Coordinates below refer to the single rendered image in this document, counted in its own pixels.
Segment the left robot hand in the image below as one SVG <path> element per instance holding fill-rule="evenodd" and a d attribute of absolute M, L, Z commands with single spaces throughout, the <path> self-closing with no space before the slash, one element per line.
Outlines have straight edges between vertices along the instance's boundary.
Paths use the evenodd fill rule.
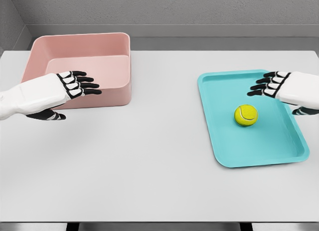
<path fill-rule="evenodd" d="M 83 71 L 50 73 L 21 83 L 24 101 L 21 105 L 28 118 L 65 120 L 66 116 L 53 110 L 67 101 L 86 95 L 100 95 L 99 85 Z"/>

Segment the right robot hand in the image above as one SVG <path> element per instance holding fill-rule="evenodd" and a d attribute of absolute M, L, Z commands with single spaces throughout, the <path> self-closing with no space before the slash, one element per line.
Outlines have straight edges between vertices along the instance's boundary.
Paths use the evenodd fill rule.
<path fill-rule="evenodd" d="M 302 72 L 268 72 L 256 85 L 250 87 L 248 96 L 267 96 L 283 103 L 298 106 L 293 115 L 319 114 L 319 76 Z"/>

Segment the yellow tennis ball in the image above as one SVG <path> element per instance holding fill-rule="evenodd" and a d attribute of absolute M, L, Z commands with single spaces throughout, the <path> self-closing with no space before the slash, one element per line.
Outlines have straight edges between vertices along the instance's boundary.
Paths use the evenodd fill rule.
<path fill-rule="evenodd" d="M 248 104 L 238 106 L 234 112 L 236 123 L 244 127 L 254 125 L 258 120 L 258 116 L 257 109 Z"/>

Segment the blue plastic tray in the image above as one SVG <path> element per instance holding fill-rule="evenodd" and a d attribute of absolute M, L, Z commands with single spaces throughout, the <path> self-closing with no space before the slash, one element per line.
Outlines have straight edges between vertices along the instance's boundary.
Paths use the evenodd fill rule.
<path fill-rule="evenodd" d="M 287 104 L 267 96 L 247 96 L 266 70 L 204 73 L 197 83 L 216 160 L 228 168 L 305 161 L 306 140 Z M 240 105 L 258 111 L 257 122 L 243 127 L 234 119 Z"/>

